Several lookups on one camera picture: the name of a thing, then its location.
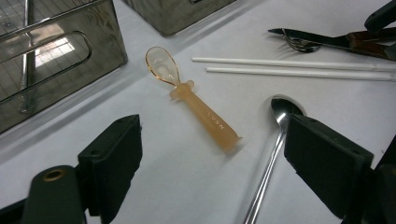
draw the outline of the metal handle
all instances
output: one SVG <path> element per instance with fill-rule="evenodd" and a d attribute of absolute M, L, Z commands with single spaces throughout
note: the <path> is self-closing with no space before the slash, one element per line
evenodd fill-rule
<path fill-rule="evenodd" d="M 271 152 L 270 160 L 267 162 L 267 165 L 264 170 L 264 174 L 262 175 L 262 179 L 260 181 L 259 186 L 257 187 L 256 194 L 254 195 L 253 200 L 250 203 L 250 207 L 247 210 L 247 215 L 245 216 L 244 224 L 253 224 L 257 221 L 257 216 L 259 215 L 260 207 L 262 205 L 262 198 L 265 195 L 265 192 L 268 188 L 268 183 L 271 178 L 271 174 L 274 169 L 274 165 L 276 162 L 276 156 L 279 150 L 282 148 L 286 139 L 286 133 L 281 132 L 276 139 L 276 143 L 273 151 Z"/>

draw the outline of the stainless steel spoon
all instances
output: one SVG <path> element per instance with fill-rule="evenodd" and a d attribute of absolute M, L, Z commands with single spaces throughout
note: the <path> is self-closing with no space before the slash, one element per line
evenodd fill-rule
<path fill-rule="evenodd" d="M 296 101 L 285 95 L 275 95 L 271 100 L 271 108 L 276 122 L 279 124 L 280 133 L 276 139 L 273 151 L 271 152 L 270 160 L 268 161 L 260 185 L 257 187 L 256 194 L 251 201 L 250 207 L 247 211 L 244 224 L 256 223 L 259 214 L 260 206 L 262 205 L 262 198 L 268 188 L 268 183 L 276 162 L 276 156 L 279 150 L 285 143 L 286 133 L 288 131 L 289 119 L 291 114 L 298 114 L 306 116 L 305 110 Z"/>

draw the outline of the white straw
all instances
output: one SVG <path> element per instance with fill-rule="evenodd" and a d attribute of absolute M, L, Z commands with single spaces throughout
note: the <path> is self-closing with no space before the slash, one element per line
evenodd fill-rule
<path fill-rule="evenodd" d="M 295 62 L 295 61 L 275 61 L 275 60 L 250 60 L 250 59 L 221 59 L 221 58 L 192 58 L 194 62 L 203 63 L 242 63 L 286 67 L 309 67 L 325 69 L 341 69 L 373 72 L 396 72 L 396 64 L 377 63 L 315 63 L 315 62 Z"/>
<path fill-rule="evenodd" d="M 357 79 L 357 80 L 374 80 L 374 81 L 396 81 L 395 74 L 368 74 L 368 73 L 346 73 L 333 71 L 294 71 L 294 70 L 275 70 L 275 69 L 248 69 L 248 68 L 216 68 L 207 67 L 207 72 L 215 73 L 237 73 L 253 74 L 266 76 L 284 76 L 284 77 L 322 77 L 322 78 L 340 78 L 340 79 Z"/>

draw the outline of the white surface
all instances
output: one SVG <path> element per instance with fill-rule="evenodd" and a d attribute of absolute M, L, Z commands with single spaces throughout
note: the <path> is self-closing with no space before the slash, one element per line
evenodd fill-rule
<path fill-rule="evenodd" d="M 25 198 L 40 171 L 77 165 L 77 154 L 114 120 L 139 114 L 144 156 L 113 223 L 241 223 L 277 137 L 269 100 L 278 93 L 299 101 L 309 117 L 372 151 L 375 166 L 396 134 L 396 83 L 213 76 L 205 71 L 207 63 L 193 63 L 191 58 L 394 64 L 339 49 L 301 54 L 266 32 L 285 27 L 344 35 L 364 30 L 366 18 L 387 2 L 239 0 L 165 38 L 115 0 L 129 62 L 0 136 L 0 206 Z M 239 150 L 223 153 L 190 110 L 170 100 L 171 86 L 155 79 L 144 62 L 153 46 L 168 49 L 181 79 L 192 79 L 195 93 L 244 137 Z M 280 156 L 258 223 L 340 222 Z M 100 221 L 89 218 L 89 223 Z"/>

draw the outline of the black holder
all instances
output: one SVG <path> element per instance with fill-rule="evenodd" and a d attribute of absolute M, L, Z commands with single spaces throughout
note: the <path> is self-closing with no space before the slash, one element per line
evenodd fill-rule
<path fill-rule="evenodd" d="M 27 199 L 0 210 L 0 223 L 81 224 L 87 208 L 110 223 L 141 159 L 139 116 L 118 119 L 78 154 L 76 168 L 55 166 L 36 175 Z"/>
<path fill-rule="evenodd" d="M 396 136 L 374 155 L 318 120 L 292 115 L 285 157 L 343 224 L 396 223 Z"/>

